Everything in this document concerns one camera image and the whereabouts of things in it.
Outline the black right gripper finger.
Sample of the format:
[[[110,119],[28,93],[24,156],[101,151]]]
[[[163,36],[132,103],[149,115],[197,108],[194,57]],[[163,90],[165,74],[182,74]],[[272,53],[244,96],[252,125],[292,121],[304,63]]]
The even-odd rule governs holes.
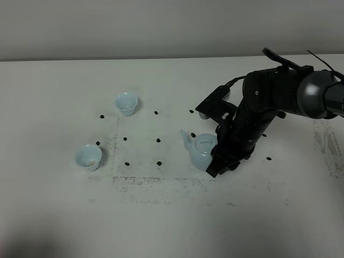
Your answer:
[[[231,170],[234,161],[231,158],[213,157],[210,165],[207,167],[206,172],[212,177],[222,175],[223,173]]]

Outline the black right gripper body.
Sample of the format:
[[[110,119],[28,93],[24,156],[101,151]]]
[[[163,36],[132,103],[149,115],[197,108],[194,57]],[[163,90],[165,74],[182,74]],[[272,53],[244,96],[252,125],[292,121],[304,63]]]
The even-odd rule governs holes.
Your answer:
[[[231,158],[235,170],[240,161],[251,156],[255,145],[274,119],[274,109],[254,112],[247,105],[240,104],[235,117],[228,117],[221,127],[213,157]]]

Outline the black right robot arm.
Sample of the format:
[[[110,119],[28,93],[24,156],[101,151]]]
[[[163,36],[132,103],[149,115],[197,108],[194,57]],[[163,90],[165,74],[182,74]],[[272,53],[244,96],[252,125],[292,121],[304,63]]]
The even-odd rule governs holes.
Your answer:
[[[249,159],[275,117],[287,113],[312,119],[343,116],[343,74],[332,67],[299,66],[268,48],[263,54],[278,62],[217,87],[197,107],[217,122],[217,144],[206,172],[212,177],[235,170]]]

